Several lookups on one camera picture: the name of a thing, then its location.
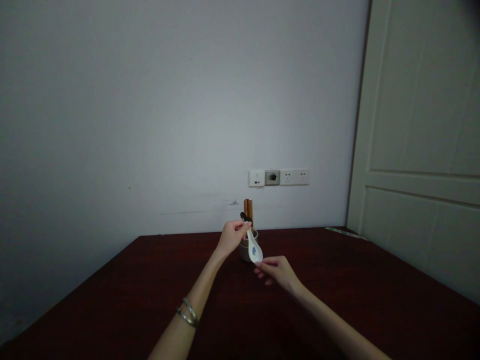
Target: wooden tabletop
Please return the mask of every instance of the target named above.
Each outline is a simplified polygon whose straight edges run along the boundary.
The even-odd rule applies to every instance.
[[[145,359],[220,233],[140,236],[15,340],[2,359]],[[480,359],[480,306],[371,242],[324,228],[260,230],[265,256],[393,359]],[[318,324],[235,251],[190,359],[343,359]]]

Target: white ceramic spoon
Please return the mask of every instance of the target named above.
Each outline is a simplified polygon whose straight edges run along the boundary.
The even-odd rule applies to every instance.
[[[254,235],[252,234],[252,229],[248,229],[246,232],[248,236],[248,255],[252,263],[261,263],[264,259],[264,253],[262,249],[255,241]]]

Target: forearm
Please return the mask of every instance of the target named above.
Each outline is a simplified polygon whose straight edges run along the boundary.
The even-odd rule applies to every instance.
[[[389,359],[305,286],[297,286],[292,290],[292,294],[317,319],[349,359]]]
[[[214,251],[187,295],[187,299],[199,320],[204,312],[215,276],[224,261],[225,257],[217,251]],[[188,316],[190,315],[189,310],[184,304],[181,306],[181,311]],[[148,359],[186,359],[194,335],[195,328],[175,314]]]

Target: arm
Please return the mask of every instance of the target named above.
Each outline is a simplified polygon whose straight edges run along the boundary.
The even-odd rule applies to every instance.
[[[332,309],[312,294],[298,279],[285,256],[267,257],[255,264],[255,273],[261,279],[268,274],[267,286],[277,282],[302,304],[349,359],[389,359],[358,331],[346,323]]]
[[[220,266],[222,266],[228,255],[239,245],[240,240],[251,225],[252,223],[250,222],[244,223],[238,220],[229,221],[223,227],[220,241],[215,251],[186,297],[190,301],[191,307],[195,311],[198,320],[202,317],[205,303],[207,302],[210,289],[212,288]],[[183,303],[180,309],[185,315],[190,315],[188,308]],[[192,341],[194,340],[195,330],[196,329],[189,325],[183,318],[175,314],[148,359],[186,359],[192,346]]]

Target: hand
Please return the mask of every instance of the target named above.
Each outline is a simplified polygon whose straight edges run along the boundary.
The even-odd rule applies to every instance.
[[[224,257],[230,255],[240,244],[240,240],[242,240],[251,226],[251,222],[244,222],[243,220],[227,221],[223,226],[220,241],[215,251]]]
[[[302,285],[285,256],[266,257],[262,262],[257,262],[255,266],[256,269],[253,272],[258,274],[259,279],[262,279],[265,274],[270,275],[265,281],[267,286],[277,282],[282,288],[292,294]]]

